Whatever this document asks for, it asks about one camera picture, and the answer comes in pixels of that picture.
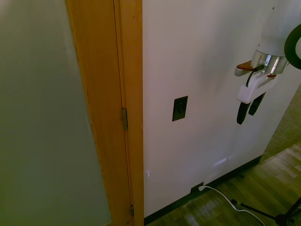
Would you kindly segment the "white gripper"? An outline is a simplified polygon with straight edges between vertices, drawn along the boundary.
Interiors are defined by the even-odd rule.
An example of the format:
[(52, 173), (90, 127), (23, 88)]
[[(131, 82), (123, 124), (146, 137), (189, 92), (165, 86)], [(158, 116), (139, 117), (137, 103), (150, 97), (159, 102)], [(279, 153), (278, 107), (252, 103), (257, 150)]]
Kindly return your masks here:
[(253, 116), (257, 112), (266, 91), (271, 89), (276, 83), (277, 77), (257, 74), (250, 79), (248, 86), (245, 83), (241, 85), (237, 96), (237, 100), (241, 102), (237, 114), (238, 124), (241, 125), (244, 122), (249, 109), (249, 103), (253, 101), (248, 112), (249, 115)]

